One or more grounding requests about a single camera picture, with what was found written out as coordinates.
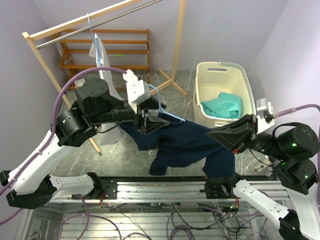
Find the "navy blue t shirt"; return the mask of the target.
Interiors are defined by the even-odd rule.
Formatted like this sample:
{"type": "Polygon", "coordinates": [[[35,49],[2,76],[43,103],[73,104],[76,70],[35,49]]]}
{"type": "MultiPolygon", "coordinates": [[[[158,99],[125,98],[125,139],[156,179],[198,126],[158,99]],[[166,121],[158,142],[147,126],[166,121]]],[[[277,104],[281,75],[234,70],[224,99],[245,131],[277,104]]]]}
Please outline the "navy blue t shirt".
{"type": "Polygon", "coordinates": [[[120,127],[135,141],[140,151],[158,147],[149,174],[164,176],[167,168],[186,168],[205,159],[202,168],[210,178],[230,177],[236,174],[235,155],[206,135],[209,128],[195,122],[180,121],[167,114],[160,118],[170,122],[149,134],[142,135],[134,129],[132,122],[124,122],[120,127]]]}

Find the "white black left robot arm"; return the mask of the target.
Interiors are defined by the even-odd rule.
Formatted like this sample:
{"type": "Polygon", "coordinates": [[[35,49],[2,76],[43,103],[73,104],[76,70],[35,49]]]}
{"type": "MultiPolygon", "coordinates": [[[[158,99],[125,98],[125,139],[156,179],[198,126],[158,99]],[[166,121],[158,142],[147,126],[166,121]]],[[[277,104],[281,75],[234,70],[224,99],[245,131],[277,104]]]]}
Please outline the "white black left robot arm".
{"type": "Polygon", "coordinates": [[[110,95],[108,83],[100,78],[86,81],[75,94],[71,109],[54,115],[54,123],[40,149],[32,155],[32,162],[26,168],[1,172],[1,184],[10,184],[11,188],[6,195],[9,206],[36,209],[54,198],[68,196],[98,199],[108,194],[110,199],[115,199],[116,186],[103,183],[94,172],[57,177],[51,175],[51,171],[70,151],[95,136],[96,128],[102,124],[132,122],[134,130],[143,135],[170,124],[153,114],[160,106],[154,97],[147,98],[133,110],[127,101],[110,95]]]}

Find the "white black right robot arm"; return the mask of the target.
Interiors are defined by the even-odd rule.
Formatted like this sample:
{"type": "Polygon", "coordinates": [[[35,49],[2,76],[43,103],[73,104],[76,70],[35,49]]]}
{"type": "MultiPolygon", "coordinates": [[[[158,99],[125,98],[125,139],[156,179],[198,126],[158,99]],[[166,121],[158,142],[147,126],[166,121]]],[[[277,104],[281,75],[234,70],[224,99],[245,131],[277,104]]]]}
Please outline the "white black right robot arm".
{"type": "Polygon", "coordinates": [[[268,156],[272,170],[288,193],[290,209],[254,188],[239,174],[226,177],[220,186],[226,198],[238,197],[256,208],[277,227],[284,240],[318,240],[320,177],[311,161],[320,151],[317,134],[306,124],[290,122],[289,130],[276,135],[263,131],[267,124],[254,114],[246,114],[230,124],[212,128],[207,136],[237,155],[254,150],[268,156]]]}

